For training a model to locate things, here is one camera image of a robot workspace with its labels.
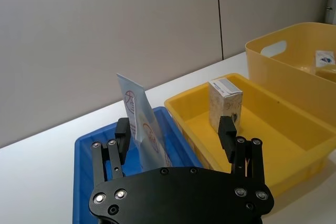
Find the small box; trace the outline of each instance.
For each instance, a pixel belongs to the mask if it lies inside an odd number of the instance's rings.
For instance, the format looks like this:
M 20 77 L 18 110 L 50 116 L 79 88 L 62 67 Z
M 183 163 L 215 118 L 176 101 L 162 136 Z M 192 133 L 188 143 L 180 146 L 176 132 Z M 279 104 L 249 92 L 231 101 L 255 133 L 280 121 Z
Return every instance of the small box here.
M 216 132 L 222 115 L 231 116 L 239 130 L 242 101 L 243 92 L 228 79 L 209 81 L 209 121 Z

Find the white box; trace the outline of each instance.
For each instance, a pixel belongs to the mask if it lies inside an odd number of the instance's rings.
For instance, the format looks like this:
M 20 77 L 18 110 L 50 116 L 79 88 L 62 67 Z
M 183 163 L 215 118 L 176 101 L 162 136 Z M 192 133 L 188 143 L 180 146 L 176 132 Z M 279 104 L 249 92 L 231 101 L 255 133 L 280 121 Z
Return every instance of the white box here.
M 242 101 L 243 92 L 228 79 L 209 81 L 209 121 L 216 132 L 222 115 L 231 116 L 238 131 Z

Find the blue tray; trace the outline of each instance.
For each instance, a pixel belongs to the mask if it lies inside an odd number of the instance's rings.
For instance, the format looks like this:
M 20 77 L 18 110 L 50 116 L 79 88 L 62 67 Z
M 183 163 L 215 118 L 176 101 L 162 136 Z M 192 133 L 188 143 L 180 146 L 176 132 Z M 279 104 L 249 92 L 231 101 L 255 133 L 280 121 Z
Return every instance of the blue tray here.
M 155 108 L 154 114 L 164 135 L 167 154 L 173 166 L 202 167 L 167 109 L 165 107 Z M 73 224 L 97 224 L 97 219 L 89 211 L 89 199 L 93 190 L 91 144 L 95 141 L 106 143 L 108 140 L 113 139 L 116 126 L 117 123 L 110 124 L 76 140 L 73 181 Z M 107 177 L 111 178 L 111 169 L 107 167 L 106 170 L 108 173 Z M 131 140 L 122 170 L 126 176 L 141 172 L 139 153 L 133 140 Z

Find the yellow plastic bin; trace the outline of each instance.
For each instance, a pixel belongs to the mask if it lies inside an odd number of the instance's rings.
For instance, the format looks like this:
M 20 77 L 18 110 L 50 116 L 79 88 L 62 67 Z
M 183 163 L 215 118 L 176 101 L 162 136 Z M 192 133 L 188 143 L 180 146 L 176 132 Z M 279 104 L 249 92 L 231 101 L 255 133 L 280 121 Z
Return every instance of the yellow plastic bin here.
M 313 74 L 316 50 L 336 56 L 336 26 L 301 23 L 252 40 L 249 79 L 336 127 L 336 83 Z
M 238 74 L 226 77 L 243 91 L 238 134 L 263 141 L 265 179 L 274 195 L 322 169 L 336 147 L 333 128 Z M 208 121 L 208 84 L 166 100 L 165 106 L 203 166 L 230 172 Z

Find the screw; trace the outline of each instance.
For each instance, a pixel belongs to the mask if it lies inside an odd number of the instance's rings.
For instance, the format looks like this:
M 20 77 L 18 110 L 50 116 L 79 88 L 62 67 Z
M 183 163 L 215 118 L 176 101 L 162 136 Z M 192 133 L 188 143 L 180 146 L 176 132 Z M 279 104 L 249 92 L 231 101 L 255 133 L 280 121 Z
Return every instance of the screw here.
M 238 197 L 245 197 L 246 196 L 246 190 L 243 188 L 236 188 L 235 193 Z
M 109 141 L 109 145 L 113 145 L 115 143 L 116 143 L 116 141 L 114 139 Z
M 196 174 L 197 172 L 198 172 L 198 170 L 196 168 L 191 168 L 190 169 L 191 174 Z
M 254 205 L 252 203 L 246 203 L 245 207 L 249 211 L 253 211 L 254 209 Z
M 127 192 L 124 189 L 119 189 L 118 191 L 115 192 L 114 197 L 116 199 L 123 199 L 127 195 Z
M 167 175 L 167 174 L 169 173 L 169 170 L 168 170 L 167 168 L 162 168 L 162 169 L 160 170 L 160 173 L 161 173 L 162 175 Z
M 256 191 L 256 195 L 258 199 L 261 199 L 261 200 L 268 199 L 268 195 L 264 191 Z
M 99 147 L 100 146 L 100 143 L 99 142 L 94 142 L 93 144 L 92 144 L 92 147 L 94 147 L 94 148 L 97 148 L 97 147 Z
M 108 213 L 109 213 L 110 215 L 116 215 L 118 212 L 119 212 L 119 207 L 118 207 L 118 205 L 112 205 L 112 206 L 110 206 L 109 209 L 108 209 Z
M 252 142 L 256 145 L 261 144 L 261 141 L 259 139 L 253 139 Z
M 100 204 L 100 203 L 104 202 L 105 199 L 106 199 L 106 195 L 103 194 L 103 193 L 99 193 L 93 198 L 93 203 Z

